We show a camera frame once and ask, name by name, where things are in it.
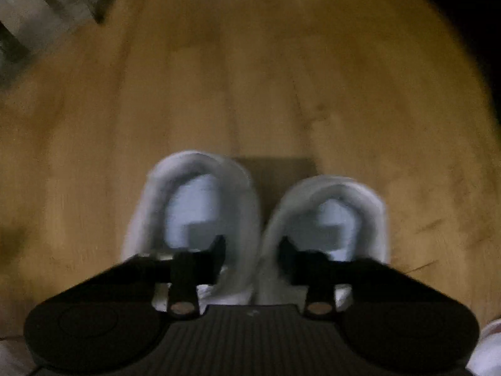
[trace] copper-colored screw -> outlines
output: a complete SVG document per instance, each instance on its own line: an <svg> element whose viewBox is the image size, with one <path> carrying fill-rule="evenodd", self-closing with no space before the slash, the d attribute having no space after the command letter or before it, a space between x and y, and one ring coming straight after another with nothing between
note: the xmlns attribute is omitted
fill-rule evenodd
<svg viewBox="0 0 501 376"><path fill-rule="evenodd" d="M171 305L170 310L176 315L189 315L195 310L195 306L188 301L179 301Z"/></svg>
<svg viewBox="0 0 501 376"><path fill-rule="evenodd" d="M328 302L312 302L306 309L314 315L326 315L332 311L332 305Z"/></svg>

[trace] black device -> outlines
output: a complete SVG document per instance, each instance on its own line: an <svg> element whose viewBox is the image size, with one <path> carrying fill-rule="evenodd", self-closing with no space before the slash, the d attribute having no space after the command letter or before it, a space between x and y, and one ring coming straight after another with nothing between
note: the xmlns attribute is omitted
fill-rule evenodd
<svg viewBox="0 0 501 376"><path fill-rule="evenodd" d="M295 305L209 306L196 286L215 284L225 239L172 260L136 256L35 307L24 336L37 376L105 374L397 375L470 374L479 327L464 305L373 260L340 263L298 251L284 238L282 274L307 286ZM151 305L170 283L167 312ZM351 286L336 311L334 288Z"/></svg>

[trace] wood grain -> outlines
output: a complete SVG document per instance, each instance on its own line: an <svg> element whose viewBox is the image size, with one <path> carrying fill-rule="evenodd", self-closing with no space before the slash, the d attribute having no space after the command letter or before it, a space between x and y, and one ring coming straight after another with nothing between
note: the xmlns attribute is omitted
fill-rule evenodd
<svg viewBox="0 0 501 376"><path fill-rule="evenodd" d="M242 159L266 211L315 169L370 185L394 267L501 313L497 126L427 0L117 0L0 99L0 334L116 262L145 174L191 148Z"/></svg>

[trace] ribbed surface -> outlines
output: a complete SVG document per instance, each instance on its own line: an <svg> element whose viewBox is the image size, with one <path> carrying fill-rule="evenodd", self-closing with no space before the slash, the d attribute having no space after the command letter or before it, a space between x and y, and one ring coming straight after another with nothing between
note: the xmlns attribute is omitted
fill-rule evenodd
<svg viewBox="0 0 501 376"><path fill-rule="evenodd" d="M39 376L52 376L49 371ZM139 362L108 376L392 375L355 355L334 325L302 318L294 306L213 306L177 322ZM454 374L469 374L458 370Z"/></svg>

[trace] wooden floor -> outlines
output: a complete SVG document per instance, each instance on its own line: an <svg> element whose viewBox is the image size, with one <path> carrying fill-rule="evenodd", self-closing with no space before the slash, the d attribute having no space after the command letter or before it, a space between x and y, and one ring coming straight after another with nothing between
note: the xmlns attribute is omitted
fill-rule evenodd
<svg viewBox="0 0 501 376"><path fill-rule="evenodd" d="M147 171L238 157L269 210L314 173L385 199L392 265L501 314L488 93L427 0L117 0L1 97L0 331L117 261Z"/></svg>

